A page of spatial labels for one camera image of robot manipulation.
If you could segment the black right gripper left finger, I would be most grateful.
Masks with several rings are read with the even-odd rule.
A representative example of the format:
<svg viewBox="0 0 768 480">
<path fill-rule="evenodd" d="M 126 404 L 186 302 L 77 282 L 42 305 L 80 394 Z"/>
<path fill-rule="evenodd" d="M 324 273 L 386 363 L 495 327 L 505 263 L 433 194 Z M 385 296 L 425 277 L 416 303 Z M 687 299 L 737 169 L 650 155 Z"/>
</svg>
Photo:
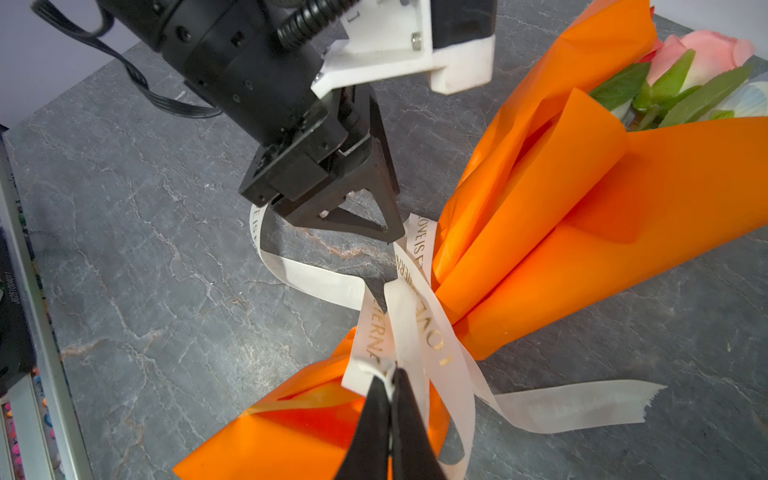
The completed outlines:
<svg viewBox="0 0 768 480">
<path fill-rule="evenodd" d="M 335 480 L 387 480 L 391 403 L 385 382 L 374 378 L 353 440 Z"/>
</svg>

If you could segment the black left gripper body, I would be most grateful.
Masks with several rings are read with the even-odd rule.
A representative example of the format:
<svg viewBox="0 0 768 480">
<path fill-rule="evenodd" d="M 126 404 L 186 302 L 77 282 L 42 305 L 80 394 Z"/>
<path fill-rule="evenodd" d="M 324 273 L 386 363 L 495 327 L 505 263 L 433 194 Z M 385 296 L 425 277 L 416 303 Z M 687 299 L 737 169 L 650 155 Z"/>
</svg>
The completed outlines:
<svg viewBox="0 0 768 480">
<path fill-rule="evenodd" d="M 322 65 L 308 42 L 350 1 L 102 1 L 112 14 L 263 148 L 242 195 L 305 200 L 352 165 L 348 134 L 311 90 Z"/>
</svg>

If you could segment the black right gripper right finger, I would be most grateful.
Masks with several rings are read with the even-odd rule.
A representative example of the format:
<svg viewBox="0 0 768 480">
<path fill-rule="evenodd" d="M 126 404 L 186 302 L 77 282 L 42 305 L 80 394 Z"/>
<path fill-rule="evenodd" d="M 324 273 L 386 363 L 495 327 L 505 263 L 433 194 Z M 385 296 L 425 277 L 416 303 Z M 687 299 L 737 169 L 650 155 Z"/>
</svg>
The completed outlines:
<svg viewBox="0 0 768 480">
<path fill-rule="evenodd" d="M 431 448 L 407 372 L 397 368 L 391 400 L 394 480 L 446 480 Z"/>
</svg>

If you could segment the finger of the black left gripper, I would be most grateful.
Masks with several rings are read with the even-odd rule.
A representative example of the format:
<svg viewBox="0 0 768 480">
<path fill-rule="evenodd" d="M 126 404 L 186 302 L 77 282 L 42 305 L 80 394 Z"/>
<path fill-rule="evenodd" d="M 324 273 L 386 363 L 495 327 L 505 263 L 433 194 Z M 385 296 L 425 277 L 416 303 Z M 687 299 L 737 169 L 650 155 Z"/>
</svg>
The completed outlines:
<svg viewBox="0 0 768 480">
<path fill-rule="evenodd" d="M 372 137 L 375 137 L 381 144 L 390 183 L 392 185 L 395 196 L 398 196 L 400 194 L 400 186 L 396 176 L 395 166 L 389 148 L 389 142 L 387 139 L 384 122 L 375 91 L 370 84 L 362 84 L 355 87 L 355 95 L 366 95 L 368 97 L 370 110 L 370 134 Z"/>
<path fill-rule="evenodd" d="M 404 235 L 391 159 L 383 152 L 332 160 L 330 179 L 297 201 L 273 202 L 295 227 L 349 233 L 392 243 Z"/>
</svg>

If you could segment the cream printed ribbon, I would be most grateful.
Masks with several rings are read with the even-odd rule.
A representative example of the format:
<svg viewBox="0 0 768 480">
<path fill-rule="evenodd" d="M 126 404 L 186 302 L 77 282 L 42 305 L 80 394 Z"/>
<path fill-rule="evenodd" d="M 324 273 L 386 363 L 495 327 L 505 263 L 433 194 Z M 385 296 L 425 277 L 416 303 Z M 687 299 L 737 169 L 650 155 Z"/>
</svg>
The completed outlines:
<svg viewBox="0 0 768 480">
<path fill-rule="evenodd" d="M 358 312 L 351 358 L 342 386 L 367 397 L 374 378 L 385 382 L 390 403 L 397 368 L 407 372 L 427 430 L 429 396 L 436 393 L 454 423 L 463 448 L 453 464 L 437 458 L 446 479 L 466 475 L 471 458 L 476 402 L 482 401 L 512 426 L 535 434 L 555 434 L 611 425 L 636 424 L 659 392 L 656 383 L 598 381 L 494 394 L 466 348 L 457 339 L 431 288 L 431 256 L 436 223 L 411 215 L 395 241 L 398 269 L 384 287 L 379 305 L 363 279 L 291 260 L 269 252 L 260 257 L 281 282 L 320 300 Z"/>
</svg>

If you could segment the orange yellow wrapping paper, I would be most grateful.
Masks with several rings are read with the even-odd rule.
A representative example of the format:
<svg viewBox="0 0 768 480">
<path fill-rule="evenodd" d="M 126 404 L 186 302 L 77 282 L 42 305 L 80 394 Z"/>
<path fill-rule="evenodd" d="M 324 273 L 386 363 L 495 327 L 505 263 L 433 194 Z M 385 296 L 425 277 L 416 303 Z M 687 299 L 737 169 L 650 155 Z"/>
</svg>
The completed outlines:
<svg viewBox="0 0 768 480">
<path fill-rule="evenodd" d="M 767 115 L 711 120 L 750 59 L 672 97 L 647 83 L 646 1 L 596 1 L 499 110 L 436 223 L 431 288 L 478 361 L 767 223 Z M 182 479 L 334 479 L 365 397 L 357 325 L 175 466 Z M 455 428 L 436 393 L 438 458 Z"/>
</svg>

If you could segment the cream fake rose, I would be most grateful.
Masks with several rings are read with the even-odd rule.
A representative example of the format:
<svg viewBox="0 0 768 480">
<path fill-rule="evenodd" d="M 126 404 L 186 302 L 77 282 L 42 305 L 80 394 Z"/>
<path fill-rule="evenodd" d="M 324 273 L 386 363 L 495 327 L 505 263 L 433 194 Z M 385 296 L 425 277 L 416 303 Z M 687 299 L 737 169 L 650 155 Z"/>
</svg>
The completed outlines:
<svg viewBox="0 0 768 480">
<path fill-rule="evenodd" d="M 698 30 L 670 35 L 651 59 L 647 83 L 658 97 L 672 97 L 743 66 L 755 53 L 750 40 Z"/>
</svg>

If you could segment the white fake rose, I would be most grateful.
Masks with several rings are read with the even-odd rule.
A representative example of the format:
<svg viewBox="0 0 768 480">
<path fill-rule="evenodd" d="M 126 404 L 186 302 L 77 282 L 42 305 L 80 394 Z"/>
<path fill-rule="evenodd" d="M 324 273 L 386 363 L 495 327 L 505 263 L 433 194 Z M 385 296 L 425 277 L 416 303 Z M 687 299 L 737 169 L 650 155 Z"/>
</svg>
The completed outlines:
<svg viewBox="0 0 768 480">
<path fill-rule="evenodd" d="M 711 112 L 710 119 L 765 117 L 767 115 L 767 82 L 755 81 L 737 88 Z"/>
</svg>

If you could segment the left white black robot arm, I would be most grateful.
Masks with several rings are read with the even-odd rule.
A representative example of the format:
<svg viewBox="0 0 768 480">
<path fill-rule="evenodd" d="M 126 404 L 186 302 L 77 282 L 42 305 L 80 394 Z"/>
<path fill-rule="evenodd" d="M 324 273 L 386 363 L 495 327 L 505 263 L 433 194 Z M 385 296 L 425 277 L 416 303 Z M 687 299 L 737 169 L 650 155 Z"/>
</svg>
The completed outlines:
<svg viewBox="0 0 768 480">
<path fill-rule="evenodd" d="M 297 227 L 393 242 L 404 233 L 399 191 L 378 103 L 367 84 L 316 94 L 321 60 L 310 41 L 347 1 L 101 1 L 87 31 L 49 1 L 32 11 L 66 36 L 103 53 L 122 23 L 176 70 L 200 98 L 153 92 L 132 63 L 125 70 L 156 108 L 190 119 L 224 115 L 258 142 L 239 188 Z"/>
</svg>

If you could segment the aluminium mounting rail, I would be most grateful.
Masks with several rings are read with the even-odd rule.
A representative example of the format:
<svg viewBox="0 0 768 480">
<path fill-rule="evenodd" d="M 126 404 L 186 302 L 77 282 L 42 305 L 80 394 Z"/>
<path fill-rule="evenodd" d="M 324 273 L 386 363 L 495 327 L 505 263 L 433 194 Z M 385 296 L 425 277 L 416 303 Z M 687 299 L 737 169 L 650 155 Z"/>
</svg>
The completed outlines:
<svg viewBox="0 0 768 480">
<path fill-rule="evenodd" d="M 1 476 L 94 476 L 6 151 L 1 153 Z"/>
</svg>

